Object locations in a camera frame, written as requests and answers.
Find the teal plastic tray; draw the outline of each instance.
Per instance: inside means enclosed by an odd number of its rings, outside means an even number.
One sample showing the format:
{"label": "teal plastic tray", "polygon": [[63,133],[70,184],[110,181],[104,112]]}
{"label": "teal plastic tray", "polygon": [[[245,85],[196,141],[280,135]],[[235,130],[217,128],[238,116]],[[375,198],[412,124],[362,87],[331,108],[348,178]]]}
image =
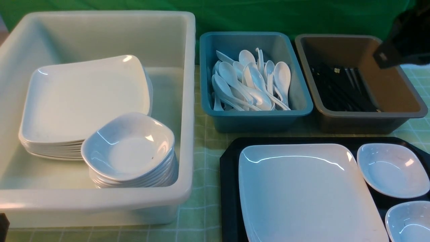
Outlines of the teal plastic tray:
{"label": "teal plastic tray", "polygon": [[[265,60],[284,61],[291,69],[289,107],[291,111],[214,111],[212,68],[218,61],[215,51],[237,60],[241,50],[263,50]],[[298,117],[312,112],[313,103],[297,57],[288,37],[277,32],[209,32],[200,37],[200,91],[202,108],[213,118],[221,133],[285,131]]]}

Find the plastic bin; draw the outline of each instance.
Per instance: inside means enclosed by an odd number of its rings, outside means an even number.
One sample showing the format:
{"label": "plastic bin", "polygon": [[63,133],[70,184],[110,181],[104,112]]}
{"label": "plastic bin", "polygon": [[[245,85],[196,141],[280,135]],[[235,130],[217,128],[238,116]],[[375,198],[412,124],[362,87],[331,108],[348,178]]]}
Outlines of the plastic bin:
{"label": "plastic bin", "polygon": [[[265,60],[284,61],[291,69],[289,107],[291,111],[214,111],[212,67],[218,61],[215,51],[234,60],[241,50],[263,50]],[[200,37],[200,90],[202,108],[222,133],[285,131],[297,117],[312,112],[313,104],[298,60],[288,37],[276,32],[209,32]]]}
{"label": "plastic bin", "polygon": [[[361,35],[302,34],[298,55],[315,103],[319,127],[326,133],[387,134],[410,118],[422,118],[427,106],[400,67],[380,69],[373,52],[381,43]],[[358,67],[371,99],[382,112],[335,112],[324,107],[309,65]]]}
{"label": "plastic bin", "polygon": [[[193,177],[195,31],[188,12],[40,12],[21,20],[0,47],[0,211],[11,227],[119,226],[176,218]],[[154,90],[152,117],[175,134],[179,175],[171,186],[96,189],[83,161],[38,158],[18,140],[34,70],[119,55],[135,55],[145,66]]]}

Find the black tray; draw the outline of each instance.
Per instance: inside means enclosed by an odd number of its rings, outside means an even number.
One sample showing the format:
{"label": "black tray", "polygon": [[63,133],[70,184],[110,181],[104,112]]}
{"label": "black tray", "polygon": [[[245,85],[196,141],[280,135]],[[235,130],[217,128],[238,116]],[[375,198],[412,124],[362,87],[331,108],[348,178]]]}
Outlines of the black tray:
{"label": "black tray", "polygon": [[[248,241],[243,224],[242,209],[239,197],[239,155],[241,151],[252,145],[271,144],[311,144],[336,143],[347,147],[354,157],[358,148],[366,143],[391,143],[409,148],[420,159],[427,174],[430,175],[430,155],[410,143],[395,137],[305,137],[305,138],[238,138],[234,140],[219,159],[221,182],[221,225],[223,242]],[[385,214],[390,207],[408,201],[430,201],[430,192],[413,199],[396,199],[376,192],[370,186],[369,190],[385,224]]]}

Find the white plastic bin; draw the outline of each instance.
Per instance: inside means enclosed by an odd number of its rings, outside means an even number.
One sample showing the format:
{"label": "white plastic bin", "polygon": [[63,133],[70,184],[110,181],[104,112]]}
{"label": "white plastic bin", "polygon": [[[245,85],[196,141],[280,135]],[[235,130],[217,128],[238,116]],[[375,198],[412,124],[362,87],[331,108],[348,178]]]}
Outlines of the white plastic bin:
{"label": "white plastic bin", "polygon": [[[169,223],[193,176],[195,18],[188,12],[39,12],[0,47],[0,211],[11,227]],[[152,117],[175,134],[169,187],[95,189],[82,162],[28,154],[18,140],[28,82],[45,65],[135,55],[154,86]]]}

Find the green checkered tablecloth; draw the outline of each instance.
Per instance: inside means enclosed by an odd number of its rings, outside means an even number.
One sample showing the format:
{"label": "green checkered tablecloth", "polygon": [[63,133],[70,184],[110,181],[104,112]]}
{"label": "green checkered tablecloth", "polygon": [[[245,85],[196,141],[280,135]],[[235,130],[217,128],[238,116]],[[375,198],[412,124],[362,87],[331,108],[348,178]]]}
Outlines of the green checkered tablecloth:
{"label": "green checkered tablecloth", "polygon": [[[156,226],[74,227],[12,229],[8,242],[219,242],[220,186],[219,157],[228,144],[243,136],[267,134],[221,134],[216,132],[212,119],[200,105],[199,69],[195,86],[194,177],[190,199],[180,206],[178,218],[172,224]],[[430,68],[405,68],[409,79],[430,105]],[[430,115],[410,120],[391,136],[402,138],[430,151]],[[315,129],[312,118],[298,120],[287,133],[269,136],[308,137],[327,136]]]}

